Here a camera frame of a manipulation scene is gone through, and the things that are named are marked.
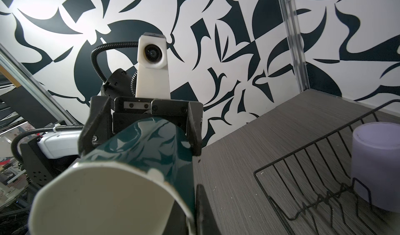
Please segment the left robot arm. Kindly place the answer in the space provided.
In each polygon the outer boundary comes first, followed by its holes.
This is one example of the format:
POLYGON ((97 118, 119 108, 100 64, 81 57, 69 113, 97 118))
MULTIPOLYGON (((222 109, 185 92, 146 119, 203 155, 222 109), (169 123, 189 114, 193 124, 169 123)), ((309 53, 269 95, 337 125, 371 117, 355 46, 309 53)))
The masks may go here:
POLYGON ((136 75, 119 68, 93 97, 86 125, 63 122, 26 131, 11 144, 28 176, 45 186, 74 161, 120 133, 131 124, 150 117, 170 121, 185 132, 192 154, 202 153, 203 104, 197 101, 161 100, 134 96, 136 75))

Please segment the dark green mug white inside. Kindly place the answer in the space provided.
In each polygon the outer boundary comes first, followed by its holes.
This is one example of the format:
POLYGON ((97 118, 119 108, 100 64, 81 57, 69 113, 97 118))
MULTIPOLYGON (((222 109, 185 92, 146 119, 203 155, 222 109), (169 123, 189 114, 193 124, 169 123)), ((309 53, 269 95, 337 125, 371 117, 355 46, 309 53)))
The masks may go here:
POLYGON ((138 121, 82 157, 35 196, 33 235, 162 235, 174 202, 196 233, 192 152, 184 131, 138 121))

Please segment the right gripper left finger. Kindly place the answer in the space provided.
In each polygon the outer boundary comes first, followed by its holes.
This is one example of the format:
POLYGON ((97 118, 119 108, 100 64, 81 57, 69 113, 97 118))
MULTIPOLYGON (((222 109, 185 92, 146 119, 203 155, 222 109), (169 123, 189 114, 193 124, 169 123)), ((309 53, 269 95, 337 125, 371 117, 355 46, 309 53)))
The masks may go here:
POLYGON ((180 205, 175 201, 162 235, 188 235, 186 215, 180 205))

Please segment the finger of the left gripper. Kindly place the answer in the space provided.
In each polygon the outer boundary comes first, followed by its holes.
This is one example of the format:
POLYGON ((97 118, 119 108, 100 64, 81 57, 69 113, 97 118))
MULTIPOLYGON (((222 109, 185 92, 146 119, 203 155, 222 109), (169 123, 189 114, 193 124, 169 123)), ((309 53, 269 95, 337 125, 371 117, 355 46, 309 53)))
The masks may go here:
POLYGON ((113 136, 111 99, 106 96, 91 98, 89 117, 78 138, 78 153, 81 157, 89 154, 113 136))
POLYGON ((200 157, 202 154, 202 119, 203 104, 189 101, 187 106, 186 136, 191 145, 194 157, 200 157))

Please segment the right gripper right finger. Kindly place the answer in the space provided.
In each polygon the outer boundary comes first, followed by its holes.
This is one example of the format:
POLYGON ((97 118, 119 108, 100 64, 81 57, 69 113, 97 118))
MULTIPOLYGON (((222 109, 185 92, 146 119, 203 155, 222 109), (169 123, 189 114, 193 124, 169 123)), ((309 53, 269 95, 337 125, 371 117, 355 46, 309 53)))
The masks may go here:
POLYGON ((198 235, 222 235, 203 185, 196 186, 196 230, 198 235))

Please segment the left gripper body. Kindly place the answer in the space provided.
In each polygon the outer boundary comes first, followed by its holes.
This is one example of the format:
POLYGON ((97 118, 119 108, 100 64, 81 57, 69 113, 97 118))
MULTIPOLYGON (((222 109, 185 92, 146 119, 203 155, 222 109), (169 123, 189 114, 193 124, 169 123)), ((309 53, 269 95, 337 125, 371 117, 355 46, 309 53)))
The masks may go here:
POLYGON ((117 134, 131 124, 151 118, 165 119, 186 131, 188 102, 181 100, 116 97, 112 114, 112 131, 117 134))

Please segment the lavender plastic cup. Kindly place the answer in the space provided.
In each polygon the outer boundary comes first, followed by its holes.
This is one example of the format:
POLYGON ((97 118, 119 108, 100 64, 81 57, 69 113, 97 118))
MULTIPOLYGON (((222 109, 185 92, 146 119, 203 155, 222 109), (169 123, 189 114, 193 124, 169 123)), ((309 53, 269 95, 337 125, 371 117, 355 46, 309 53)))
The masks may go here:
POLYGON ((355 192, 372 205, 400 212, 400 126, 362 124, 353 131, 351 180, 355 192))

